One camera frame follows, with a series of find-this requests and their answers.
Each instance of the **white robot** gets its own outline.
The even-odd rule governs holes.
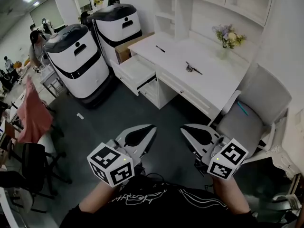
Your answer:
[[[70,94],[90,108],[111,91],[114,75],[87,26],[73,24],[51,36],[44,51]]]
[[[115,187],[140,174],[144,168],[141,158],[155,139],[154,125],[140,125],[124,130],[115,140],[101,143],[87,157],[95,176]]]
[[[109,66],[118,64],[115,47],[143,35],[137,10],[130,4],[114,4],[87,18],[92,20],[101,51]]]
[[[180,128],[189,149],[197,158],[194,166],[221,179],[230,179],[240,168],[248,151],[235,139],[219,136],[211,127],[187,124]]]

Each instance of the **pink cloth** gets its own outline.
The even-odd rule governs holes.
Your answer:
[[[26,87],[24,101],[17,110],[17,114],[24,127],[19,135],[18,142],[38,143],[41,136],[50,129],[53,117],[42,104],[29,76]]]

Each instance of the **ceiling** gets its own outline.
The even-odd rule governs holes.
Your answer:
[[[20,18],[35,9],[33,6],[35,1],[41,4],[46,0],[33,0],[30,3],[23,0],[0,0],[0,40]]]

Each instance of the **flower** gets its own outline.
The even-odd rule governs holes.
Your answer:
[[[246,39],[245,35],[237,35],[232,28],[232,25],[212,26],[212,31],[216,34],[218,40],[222,43],[224,48],[229,47],[233,49],[234,46],[240,46]]]
[[[233,32],[230,32],[228,34],[228,37],[229,37],[230,40],[236,40],[237,39],[236,33],[233,33]]]

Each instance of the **glass vase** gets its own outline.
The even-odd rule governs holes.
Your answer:
[[[217,57],[221,60],[225,60],[228,56],[228,48],[227,47],[221,47],[217,51]]]

